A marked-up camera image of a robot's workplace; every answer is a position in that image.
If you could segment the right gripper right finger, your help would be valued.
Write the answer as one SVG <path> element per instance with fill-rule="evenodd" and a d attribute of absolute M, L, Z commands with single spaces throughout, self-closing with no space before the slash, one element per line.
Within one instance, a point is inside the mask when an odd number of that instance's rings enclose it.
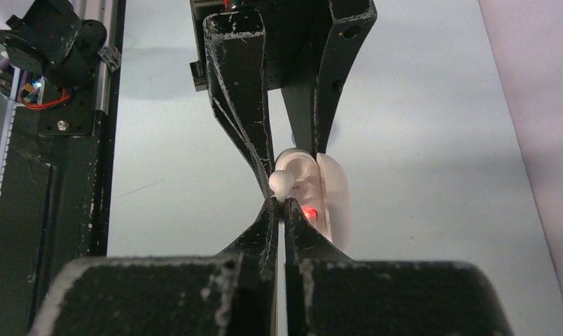
<path fill-rule="evenodd" d="M 485 274 L 462 261 L 357 261 L 284 203 L 290 335 L 512 335 Z"/>

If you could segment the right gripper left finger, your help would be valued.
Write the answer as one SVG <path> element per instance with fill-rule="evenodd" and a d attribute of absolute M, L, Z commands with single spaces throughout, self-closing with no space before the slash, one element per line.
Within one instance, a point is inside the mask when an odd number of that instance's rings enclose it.
<path fill-rule="evenodd" d="M 30 335 L 274 335 L 279 203 L 213 256 L 79 258 Z"/>

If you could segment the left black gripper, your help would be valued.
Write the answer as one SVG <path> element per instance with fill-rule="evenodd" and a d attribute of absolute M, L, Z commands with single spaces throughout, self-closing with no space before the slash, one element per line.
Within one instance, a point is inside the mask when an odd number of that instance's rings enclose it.
<path fill-rule="evenodd" d="M 267 88 L 281 89 L 296 147 L 310 155 L 325 153 L 343 87 L 377 19 L 375 4 L 189 4 L 198 54 L 190 63 L 195 90 L 208 90 L 215 118 L 248 162 L 263 196 L 271 197 Z"/>

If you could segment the white earbud charging case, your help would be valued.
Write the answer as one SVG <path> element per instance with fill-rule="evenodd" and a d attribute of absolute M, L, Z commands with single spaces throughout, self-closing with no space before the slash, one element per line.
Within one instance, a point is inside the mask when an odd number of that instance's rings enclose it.
<path fill-rule="evenodd" d="M 311 155 L 288 148 L 278 156 L 274 166 L 277 170 L 286 170 L 295 179 L 287 199 L 297 200 L 311 226 L 345 252 L 354 225 L 349 181 L 342 165 L 325 153 Z"/>

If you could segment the white earbud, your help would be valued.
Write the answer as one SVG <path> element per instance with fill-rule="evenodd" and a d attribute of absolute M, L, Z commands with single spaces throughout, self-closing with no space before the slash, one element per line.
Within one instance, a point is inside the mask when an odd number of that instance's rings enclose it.
<path fill-rule="evenodd" d="M 277 170 L 270 175 L 268 183 L 273 197 L 279 202 L 284 202 L 289 197 L 295 179 L 289 171 Z"/>

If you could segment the left circuit board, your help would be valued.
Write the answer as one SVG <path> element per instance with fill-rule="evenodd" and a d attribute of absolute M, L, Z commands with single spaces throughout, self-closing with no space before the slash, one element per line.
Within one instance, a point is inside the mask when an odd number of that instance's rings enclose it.
<path fill-rule="evenodd" d="M 48 111 L 64 107 L 71 100 L 71 90 L 55 87 L 45 78 L 39 78 L 19 88 L 14 108 Z"/>

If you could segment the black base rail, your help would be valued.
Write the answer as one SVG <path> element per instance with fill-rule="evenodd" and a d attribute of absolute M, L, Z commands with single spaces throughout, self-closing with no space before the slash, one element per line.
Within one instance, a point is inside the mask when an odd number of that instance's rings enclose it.
<path fill-rule="evenodd" d="M 0 335 L 27 335 L 62 268 L 105 256 L 124 1 L 0 1 L 11 88 L 0 141 Z M 45 78 L 64 107 L 14 108 Z"/>

